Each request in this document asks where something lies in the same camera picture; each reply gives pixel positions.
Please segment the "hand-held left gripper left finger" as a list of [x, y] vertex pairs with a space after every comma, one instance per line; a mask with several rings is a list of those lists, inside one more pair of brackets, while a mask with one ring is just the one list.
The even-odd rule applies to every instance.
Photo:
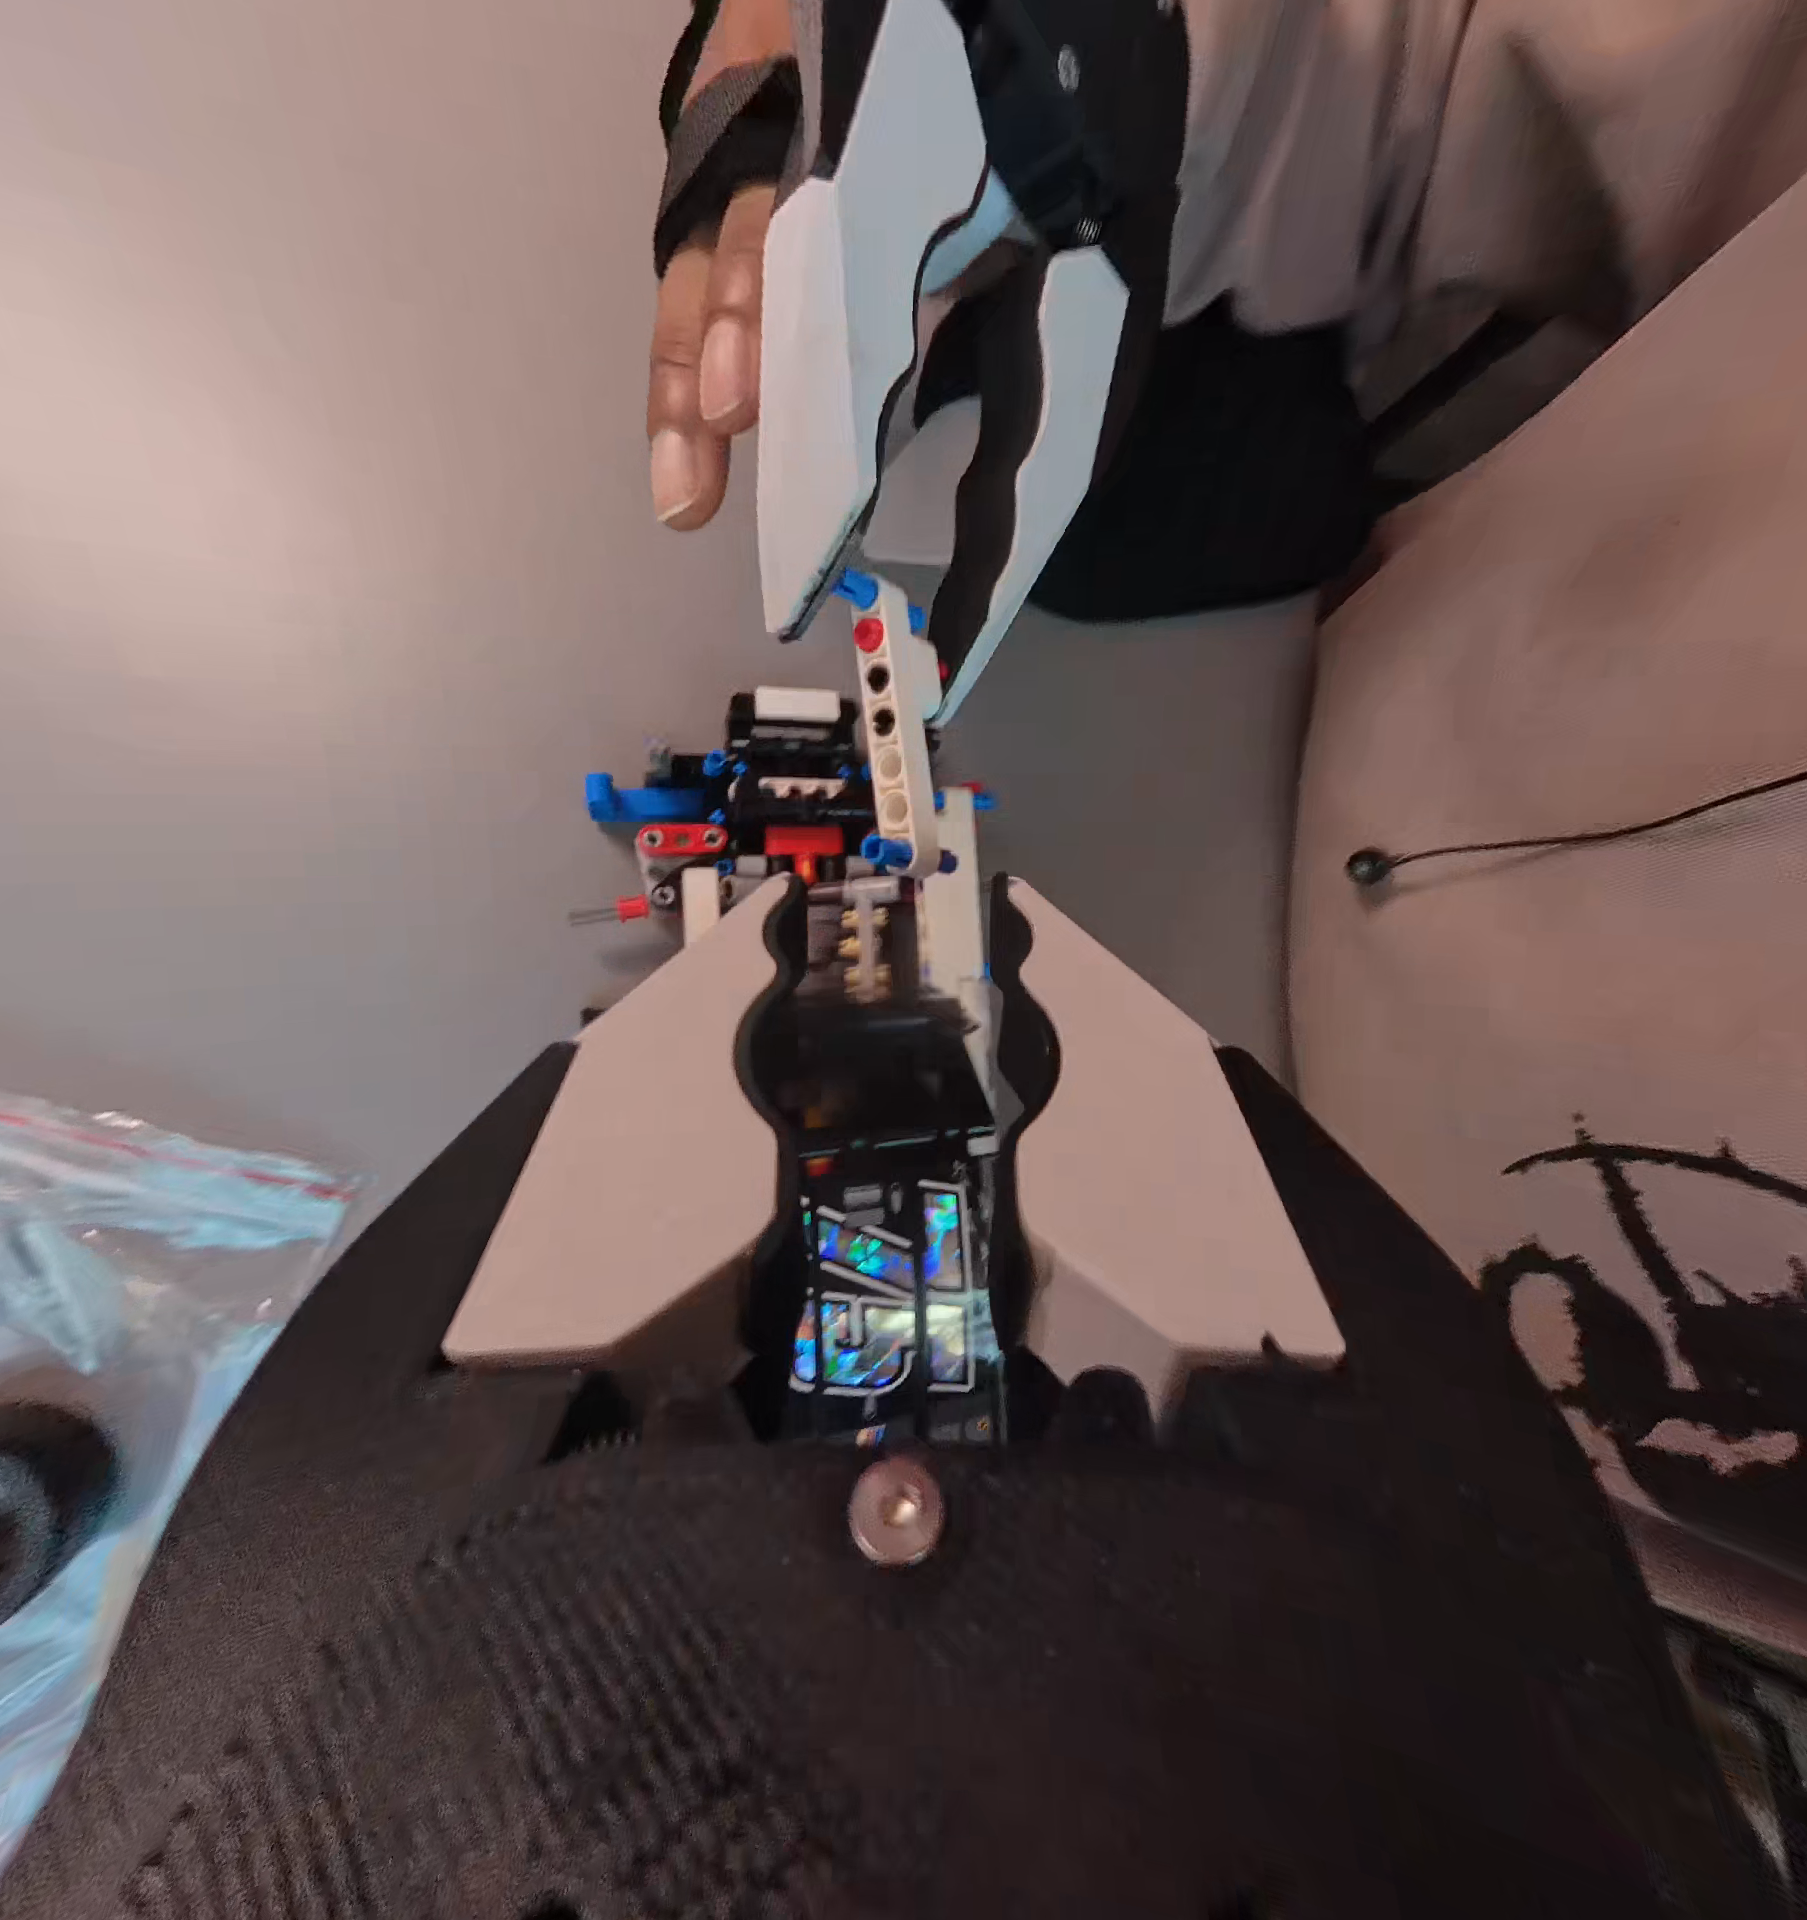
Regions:
[[634, 1402], [701, 1397], [745, 1362], [748, 1266], [777, 1209], [773, 1122], [738, 1068], [783, 986], [777, 877], [579, 1032], [442, 1338], [459, 1369], [603, 1371]]

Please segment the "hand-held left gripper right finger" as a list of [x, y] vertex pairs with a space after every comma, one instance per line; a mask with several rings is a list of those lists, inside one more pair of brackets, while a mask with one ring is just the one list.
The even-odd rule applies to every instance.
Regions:
[[1202, 1369], [1346, 1354], [1205, 1028], [1030, 883], [1007, 878], [1002, 994], [1032, 1001], [1050, 1089], [1012, 1146], [1035, 1257], [1021, 1345], [1064, 1388], [1123, 1375], [1153, 1420]]

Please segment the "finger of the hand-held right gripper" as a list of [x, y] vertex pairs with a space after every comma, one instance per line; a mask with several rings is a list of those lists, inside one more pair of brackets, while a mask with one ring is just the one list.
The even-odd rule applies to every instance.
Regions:
[[880, 492], [915, 375], [917, 303], [1029, 227], [987, 156], [960, 14], [796, 5], [800, 117], [763, 242], [758, 563], [763, 623], [800, 637]]
[[926, 637], [947, 729], [1075, 520], [1102, 451], [1130, 291], [1098, 247], [1024, 258], [958, 308], [979, 429]]

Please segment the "brick-built toy race car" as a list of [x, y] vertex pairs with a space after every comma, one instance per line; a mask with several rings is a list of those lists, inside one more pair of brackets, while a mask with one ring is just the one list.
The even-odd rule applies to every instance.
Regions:
[[996, 1173], [1016, 1099], [994, 1060], [989, 802], [934, 792], [925, 878], [879, 843], [875, 805], [850, 697], [738, 689], [711, 749], [658, 743], [639, 785], [586, 780], [586, 813], [629, 832], [639, 886], [573, 923], [674, 924], [681, 960], [711, 962], [743, 909], [769, 910], [743, 950], [769, 984], [719, 1022], [777, 1147], [743, 1289], [751, 1425], [862, 1448], [1038, 1442], [1061, 1388], [1002, 1335], [992, 1292], [1032, 1272]]

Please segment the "white brick beam with pins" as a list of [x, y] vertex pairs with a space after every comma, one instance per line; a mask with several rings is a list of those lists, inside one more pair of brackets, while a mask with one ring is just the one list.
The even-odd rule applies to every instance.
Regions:
[[853, 612], [851, 639], [859, 658], [873, 809], [863, 859], [879, 873], [925, 881], [943, 860], [938, 789], [929, 727], [899, 700], [898, 641], [906, 632], [925, 635], [926, 616], [899, 586], [867, 573], [845, 571], [836, 594]]

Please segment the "person's right forearm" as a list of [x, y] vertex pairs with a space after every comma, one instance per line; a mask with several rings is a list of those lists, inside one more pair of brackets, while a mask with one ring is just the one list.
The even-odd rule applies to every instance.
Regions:
[[1807, 2], [1189, 5], [1163, 316], [1610, 338], [1807, 174]]

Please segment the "grey desk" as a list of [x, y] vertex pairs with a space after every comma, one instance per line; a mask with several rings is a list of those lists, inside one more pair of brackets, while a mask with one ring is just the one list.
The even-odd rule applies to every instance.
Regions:
[[0, 5], [0, 1091], [393, 1197], [658, 942], [583, 774], [774, 662], [652, 514], [686, 5]]

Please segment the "clear zip bag red seal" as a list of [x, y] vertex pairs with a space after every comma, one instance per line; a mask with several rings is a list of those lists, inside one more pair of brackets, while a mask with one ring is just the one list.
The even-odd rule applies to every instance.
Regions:
[[84, 1731], [171, 1514], [360, 1184], [0, 1093], [0, 1404], [86, 1415], [122, 1488], [0, 1626], [0, 1874]]

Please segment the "black rubber toy tyre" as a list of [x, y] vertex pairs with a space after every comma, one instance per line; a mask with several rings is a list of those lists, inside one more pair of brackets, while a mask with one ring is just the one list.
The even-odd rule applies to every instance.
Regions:
[[120, 1455], [86, 1415], [0, 1404], [0, 1626], [97, 1535], [120, 1488]]

